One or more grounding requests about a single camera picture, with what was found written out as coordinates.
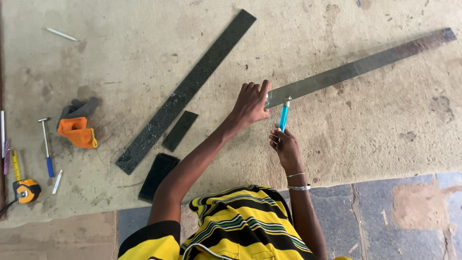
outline bracelet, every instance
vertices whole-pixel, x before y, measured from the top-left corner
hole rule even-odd
[[[306,191],[306,190],[311,189],[311,184],[308,184],[307,186],[303,186],[303,187],[287,186],[287,188],[293,191]]]
[[[289,176],[287,176],[287,177],[289,178],[289,177],[292,177],[292,176],[295,176],[295,175],[299,175],[299,174],[305,174],[305,173],[298,173],[298,174],[294,174],[294,175],[289,175]]]

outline tiled floor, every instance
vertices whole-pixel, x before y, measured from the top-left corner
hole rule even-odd
[[[288,198],[288,192],[282,192]],[[462,173],[314,188],[330,258],[462,260]],[[0,259],[114,259],[150,207],[0,229]],[[182,239],[196,229],[182,208]]]

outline black and yellow striped shirt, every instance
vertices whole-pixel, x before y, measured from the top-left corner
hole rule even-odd
[[[249,185],[196,198],[189,208],[199,229],[181,246],[180,224],[162,221],[128,237],[120,260],[316,259],[292,225],[284,198],[274,189]]]

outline glove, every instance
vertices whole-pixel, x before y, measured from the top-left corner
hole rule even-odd
[[[56,126],[58,134],[67,137],[77,147],[96,148],[98,142],[95,139],[93,128],[86,127],[86,118],[95,111],[98,99],[93,97],[85,105],[73,99],[71,104],[62,110]]]

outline small hammer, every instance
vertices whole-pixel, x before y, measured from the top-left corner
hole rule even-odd
[[[47,150],[47,167],[48,167],[48,177],[52,178],[55,176],[53,173],[53,164],[51,164],[50,154],[48,152],[48,140],[47,140],[47,131],[45,130],[45,121],[49,118],[40,119],[39,122],[42,122],[43,126],[43,136],[45,136],[45,148]]]

